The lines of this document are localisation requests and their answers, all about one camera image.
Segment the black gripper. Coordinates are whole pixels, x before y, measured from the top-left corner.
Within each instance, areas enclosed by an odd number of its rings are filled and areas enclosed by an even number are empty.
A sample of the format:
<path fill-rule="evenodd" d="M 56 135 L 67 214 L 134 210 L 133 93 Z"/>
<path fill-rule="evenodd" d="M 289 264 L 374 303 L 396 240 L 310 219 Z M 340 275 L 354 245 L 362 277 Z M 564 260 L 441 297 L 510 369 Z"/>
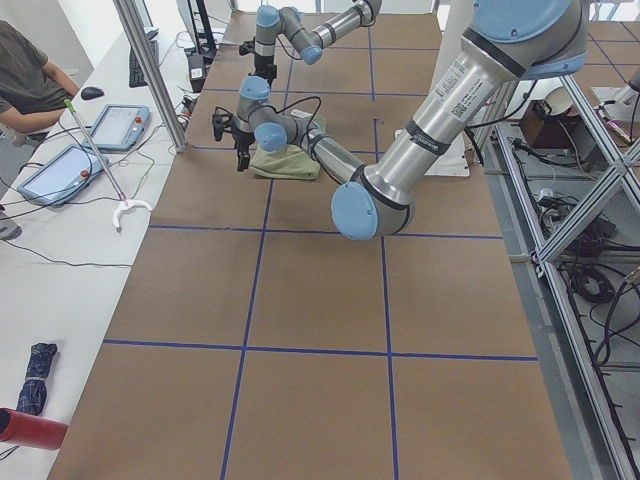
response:
<path fill-rule="evenodd" d="M 254 57 L 254 76 L 272 83 L 277 78 L 277 65 L 275 64 L 275 44 L 264 44 L 254 37 L 244 41 L 238 47 L 241 56 L 252 55 Z"/>
<path fill-rule="evenodd" d="M 246 171 L 251 161 L 249 148 L 255 143 L 254 134 L 240 126 L 240 119 L 235 114 L 220 106 L 214 108 L 211 124 L 216 142 L 221 142 L 225 134 L 232 137 L 237 151 L 237 171 Z"/>

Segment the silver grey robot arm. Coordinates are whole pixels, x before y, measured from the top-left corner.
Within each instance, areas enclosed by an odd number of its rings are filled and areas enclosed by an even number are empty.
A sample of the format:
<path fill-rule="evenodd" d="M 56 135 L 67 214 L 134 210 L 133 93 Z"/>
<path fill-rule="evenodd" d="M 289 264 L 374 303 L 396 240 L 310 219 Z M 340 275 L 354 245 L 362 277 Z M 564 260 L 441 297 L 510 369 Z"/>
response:
<path fill-rule="evenodd" d="M 253 55 L 255 73 L 243 80 L 236 111 L 216 109 L 212 116 L 215 137 L 233 137 L 240 169 L 248 167 L 252 145 L 267 152 L 294 145 L 318 162 L 338 185 L 331 201 L 333 223 L 352 240 L 392 235 L 411 222 L 412 188 L 503 84 L 575 73 L 587 53 L 584 1 L 474 2 L 459 55 L 382 159 L 368 165 L 313 119 L 277 110 L 269 96 L 279 37 L 287 38 L 305 63 L 314 64 L 337 40 L 372 25 L 380 9 L 377 1 L 356 1 L 308 29 L 294 8 L 261 7 L 254 38 L 240 48 Z"/>
<path fill-rule="evenodd" d="M 309 30 L 302 23 L 302 14 L 294 7 L 276 8 L 261 5 L 256 13 L 256 29 L 252 40 L 238 47 L 240 56 L 252 55 L 254 75 L 269 84 L 277 78 L 275 47 L 284 36 L 294 51 L 296 59 L 307 65 L 316 63 L 323 51 L 338 40 L 359 28 L 371 27 L 381 10 L 381 1 L 353 1 L 345 11 Z"/>

